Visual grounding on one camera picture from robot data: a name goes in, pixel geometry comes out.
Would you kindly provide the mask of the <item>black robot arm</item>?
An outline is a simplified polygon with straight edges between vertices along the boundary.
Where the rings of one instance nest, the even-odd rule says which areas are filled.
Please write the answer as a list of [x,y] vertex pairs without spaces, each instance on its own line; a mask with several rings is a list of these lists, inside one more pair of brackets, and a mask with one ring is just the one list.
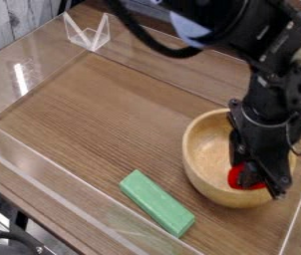
[[229,101],[236,187],[292,186],[290,155],[301,155],[301,16],[287,0],[157,0],[189,46],[235,52],[251,68],[249,89]]

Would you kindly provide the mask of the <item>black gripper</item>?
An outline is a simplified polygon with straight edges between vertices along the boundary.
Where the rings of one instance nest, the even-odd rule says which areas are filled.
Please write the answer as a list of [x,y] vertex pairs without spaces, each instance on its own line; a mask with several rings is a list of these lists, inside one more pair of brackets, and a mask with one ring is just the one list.
[[294,148],[301,138],[301,110],[268,118],[249,101],[232,99],[228,120],[229,186],[263,189],[267,185],[272,199],[283,199],[292,186],[290,153],[301,154]]

